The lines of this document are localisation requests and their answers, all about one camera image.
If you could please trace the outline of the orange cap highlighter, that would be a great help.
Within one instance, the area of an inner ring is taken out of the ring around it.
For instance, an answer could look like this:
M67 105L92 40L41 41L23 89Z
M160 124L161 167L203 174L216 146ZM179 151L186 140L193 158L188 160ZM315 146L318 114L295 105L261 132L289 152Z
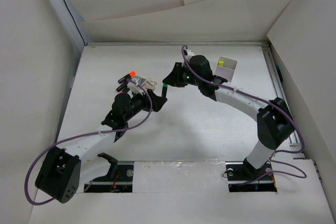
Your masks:
M126 74L125 76L123 76L122 78L120 78L118 80L118 83L126 82L128 79L133 78L135 75L136 75L136 72L135 71L131 71L128 74Z

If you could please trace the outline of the white grey stapler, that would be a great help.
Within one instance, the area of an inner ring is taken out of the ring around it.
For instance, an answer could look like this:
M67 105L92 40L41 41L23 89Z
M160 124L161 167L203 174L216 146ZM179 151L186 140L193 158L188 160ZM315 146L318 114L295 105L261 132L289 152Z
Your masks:
M138 85L139 85L139 86L143 86L143 85L145 85L146 82L147 82L147 79L146 79L146 78L138 77Z

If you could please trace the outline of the green cap highlighter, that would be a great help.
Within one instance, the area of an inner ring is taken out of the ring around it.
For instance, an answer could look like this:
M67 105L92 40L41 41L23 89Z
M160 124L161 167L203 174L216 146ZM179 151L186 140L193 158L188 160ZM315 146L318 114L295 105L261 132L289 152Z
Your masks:
M161 94L161 97L166 98L167 90L168 90L168 85L164 83L162 85L162 94Z

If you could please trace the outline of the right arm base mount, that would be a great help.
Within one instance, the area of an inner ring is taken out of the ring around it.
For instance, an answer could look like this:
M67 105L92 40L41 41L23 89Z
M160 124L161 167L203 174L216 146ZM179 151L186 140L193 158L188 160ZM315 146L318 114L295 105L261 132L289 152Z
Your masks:
M225 162L222 177L227 179L230 193L277 192L270 161L255 169L244 161Z

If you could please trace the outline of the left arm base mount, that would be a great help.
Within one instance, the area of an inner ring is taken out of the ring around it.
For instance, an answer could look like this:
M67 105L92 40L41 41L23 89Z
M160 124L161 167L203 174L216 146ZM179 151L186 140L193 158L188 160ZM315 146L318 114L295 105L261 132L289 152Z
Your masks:
M90 163L81 173L85 193L131 193L133 189L134 162L118 161L106 153L98 154L95 163Z

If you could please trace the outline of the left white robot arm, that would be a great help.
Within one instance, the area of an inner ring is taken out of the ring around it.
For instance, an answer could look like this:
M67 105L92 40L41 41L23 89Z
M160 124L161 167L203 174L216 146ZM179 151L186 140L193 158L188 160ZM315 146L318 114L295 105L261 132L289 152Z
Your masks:
M158 112L166 97L152 90L145 93L119 93L96 132L86 134L74 144L50 147L35 180L35 186L64 204L79 187L96 178L112 180L118 174L118 161L106 149L130 129L128 121L141 111Z

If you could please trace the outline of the white pen holder box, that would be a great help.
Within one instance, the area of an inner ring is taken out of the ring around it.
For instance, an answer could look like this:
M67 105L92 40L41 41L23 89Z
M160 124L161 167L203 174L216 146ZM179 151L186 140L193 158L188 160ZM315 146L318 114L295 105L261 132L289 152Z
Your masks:
M223 67L218 66L219 61L224 62ZM228 82L231 82L237 67L237 60L221 56L219 57L218 62L215 69L215 75L227 79Z

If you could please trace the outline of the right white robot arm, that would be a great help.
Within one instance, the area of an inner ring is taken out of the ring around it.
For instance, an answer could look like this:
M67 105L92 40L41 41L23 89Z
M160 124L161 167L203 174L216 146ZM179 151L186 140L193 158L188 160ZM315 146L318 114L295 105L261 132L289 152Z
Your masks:
M213 74L208 60L202 55L192 56L188 65L175 63L172 72L163 83L183 88L197 86L201 94L220 103L227 104L257 122L258 142L243 161L246 179L261 176L262 168L278 147L294 132L285 101L281 98L267 101L244 96L228 83L228 80Z

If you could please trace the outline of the white staples box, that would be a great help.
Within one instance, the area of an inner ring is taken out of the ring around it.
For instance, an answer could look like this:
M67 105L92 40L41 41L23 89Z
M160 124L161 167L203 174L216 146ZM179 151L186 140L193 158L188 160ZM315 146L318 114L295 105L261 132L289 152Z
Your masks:
M145 84L144 84L144 88L147 89L147 90L152 90L154 91L155 90L155 87L157 85L157 82L152 80L152 79L147 79Z

